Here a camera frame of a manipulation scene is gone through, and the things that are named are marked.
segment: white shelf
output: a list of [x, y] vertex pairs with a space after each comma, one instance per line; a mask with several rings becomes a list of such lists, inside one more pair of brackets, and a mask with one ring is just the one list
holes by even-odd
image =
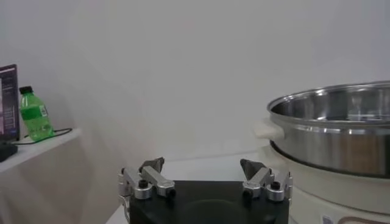
[[[54, 149], [72, 139], [79, 137], [80, 135], [81, 130], [79, 128], [75, 128], [65, 135], [38, 142], [36, 144], [18, 145], [18, 152], [9, 157], [4, 162], [0, 163], [0, 173], [11, 169], [31, 158], [41, 155], [44, 152]], [[30, 138], [24, 138], [16, 143], [27, 143], [31, 141], [32, 140]]]

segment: pot handle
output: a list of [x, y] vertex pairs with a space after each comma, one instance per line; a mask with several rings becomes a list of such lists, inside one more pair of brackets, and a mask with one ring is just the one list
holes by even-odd
[[283, 129], [273, 123], [268, 117], [264, 118], [261, 122], [257, 123], [253, 131], [255, 136], [259, 139], [268, 139], [276, 141], [278, 139], [285, 138], [285, 132]]

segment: bottle label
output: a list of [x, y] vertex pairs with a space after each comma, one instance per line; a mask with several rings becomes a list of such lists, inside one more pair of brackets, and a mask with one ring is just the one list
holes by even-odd
[[48, 116], [48, 111], [46, 110], [46, 107], [44, 105], [40, 105], [39, 109], [41, 110], [41, 114], [42, 114], [43, 117], [47, 117]]
[[43, 105], [41, 105], [39, 107], [21, 109], [20, 114], [24, 121], [28, 121], [39, 117], [46, 117], [48, 115], [48, 111]]

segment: metal bracket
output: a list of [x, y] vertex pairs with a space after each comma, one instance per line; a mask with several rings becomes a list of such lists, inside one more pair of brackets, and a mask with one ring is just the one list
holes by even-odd
[[173, 198], [176, 196], [175, 182], [165, 179], [151, 166], [143, 167], [141, 176], [156, 187], [158, 195], [166, 198]]
[[271, 201], [283, 201], [287, 198], [291, 202], [293, 178], [288, 170], [282, 170], [275, 180], [267, 185], [267, 198]]
[[274, 180], [272, 170], [261, 168], [249, 181], [243, 183], [243, 196], [252, 199], [258, 198], [261, 194], [261, 188]]
[[119, 174], [119, 195], [134, 195], [136, 199], [145, 200], [152, 196], [152, 185], [142, 179], [133, 168], [124, 168]]

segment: bottle cap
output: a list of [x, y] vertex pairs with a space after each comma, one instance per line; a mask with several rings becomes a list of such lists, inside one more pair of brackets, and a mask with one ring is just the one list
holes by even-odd
[[19, 88], [20, 94], [25, 94], [25, 93], [32, 93], [32, 87], [31, 86], [24, 86]]

